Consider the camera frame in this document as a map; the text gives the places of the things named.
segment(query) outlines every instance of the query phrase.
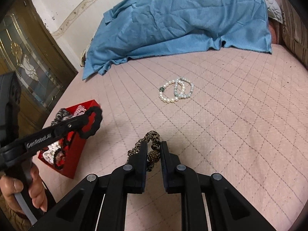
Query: wooden cabinet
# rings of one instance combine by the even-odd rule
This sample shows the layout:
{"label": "wooden cabinet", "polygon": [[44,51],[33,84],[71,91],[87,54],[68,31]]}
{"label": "wooden cabinet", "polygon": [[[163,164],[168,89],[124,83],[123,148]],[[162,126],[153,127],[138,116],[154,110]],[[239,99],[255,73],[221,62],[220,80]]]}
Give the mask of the wooden cabinet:
{"label": "wooden cabinet", "polygon": [[16,0],[0,23],[0,74],[22,86],[19,136],[41,129],[77,71],[46,30],[31,0]]}

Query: quilted mattress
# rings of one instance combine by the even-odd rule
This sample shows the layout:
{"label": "quilted mattress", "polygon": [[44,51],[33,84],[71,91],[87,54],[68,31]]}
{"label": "quilted mattress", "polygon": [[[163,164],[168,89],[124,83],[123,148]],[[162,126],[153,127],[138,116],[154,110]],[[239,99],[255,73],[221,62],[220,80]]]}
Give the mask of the quilted mattress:
{"label": "quilted mattress", "polygon": [[[111,173],[150,130],[183,164],[221,173],[276,230],[288,230],[308,199],[308,73],[283,46],[273,54],[234,48],[131,60],[88,81],[79,73],[56,112],[95,99],[104,119],[90,137],[75,179],[34,159],[56,201],[86,175]],[[159,87],[184,76],[189,99],[160,100]],[[172,89],[166,90],[167,96]],[[181,230],[179,195],[164,192],[160,163],[147,173],[145,193],[129,195],[125,230]]]}

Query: beaded bracelet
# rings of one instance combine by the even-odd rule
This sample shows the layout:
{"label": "beaded bracelet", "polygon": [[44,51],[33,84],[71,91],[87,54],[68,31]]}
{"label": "beaded bracelet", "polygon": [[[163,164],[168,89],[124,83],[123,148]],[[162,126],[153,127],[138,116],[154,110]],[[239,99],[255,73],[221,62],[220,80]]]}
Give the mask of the beaded bracelet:
{"label": "beaded bracelet", "polygon": [[[187,82],[191,87],[188,94],[185,94],[186,87],[185,87],[184,82]],[[170,99],[168,97],[164,97],[165,89],[172,84],[174,84],[174,98]],[[180,93],[178,93],[178,85],[181,86],[181,92]],[[190,80],[188,80],[184,77],[179,77],[176,80],[166,82],[166,84],[164,84],[162,87],[159,88],[159,98],[163,102],[174,103],[174,102],[177,102],[179,99],[186,99],[186,98],[191,97],[191,95],[193,93],[193,88],[194,88],[194,84]]]}
{"label": "beaded bracelet", "polygon": [[154,130],[149,131],[143,138],[139,139],[139,141],[136,142],[135,147],[127,152],[128,158],[126,164],[128,163],[131,155],[139,153],[142,141],[152,141],[152,151],[147,154],[147,171],[150,172],[152,171],[154,164],[161,158],[159,153],[161,145],[160,135]]}

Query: screw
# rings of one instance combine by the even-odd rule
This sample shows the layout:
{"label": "screw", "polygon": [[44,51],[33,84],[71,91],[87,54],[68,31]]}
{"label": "screw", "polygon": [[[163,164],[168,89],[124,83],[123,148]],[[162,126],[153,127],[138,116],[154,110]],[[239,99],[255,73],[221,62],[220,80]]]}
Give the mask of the screw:
{"label": "screw", "polygon": [[133,166],[130,165],[130,164],[126,164],[126,165],[123,166],[123,169],[124,169],[125,171],[130,171],[130,170],[133,169]]}
{"label": "screw", "polygon": [[219,174],[219,173],[215,173],[215,174],[213,174],[213,178],[214,178],[215,180],[221,180],[221,179],[222,179],[222,175]]}
{"label": "screw", "polygon": [[177,169],[180,170],[180,171],[184,171],[186,169],[186,166],[183,165],[183,164],[179,164],[179,165],[177,165]]}
{"label": "screw", "polygon": [[88,180],[88,181],[94,181],[94,180],[96,180],[96,175],[94,175],[94,174],[88,175],[88,176],[87,176],[87,180]]}

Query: human hand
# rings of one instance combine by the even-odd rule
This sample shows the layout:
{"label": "human hand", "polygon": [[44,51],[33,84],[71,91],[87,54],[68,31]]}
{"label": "human hand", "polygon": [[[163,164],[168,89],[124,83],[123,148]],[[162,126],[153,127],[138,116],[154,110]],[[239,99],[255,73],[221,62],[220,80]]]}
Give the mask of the human hand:
{"label": "human hand", "polygon": [[[39,176],[39,170],[35,164],[32,165],[30,174],[33,180],[29,187],[29,195],[32,199],[32,204],[34,207],[40,208],[42,211],[46,212],[47,197],[45,194],[45,188],[42,179]],[[23,183],[16,178],[2,176],[0,179],[0,189],[8,206],[13,211],[24,214],[14,197],[15,193],[20,193],[23,190]]]}

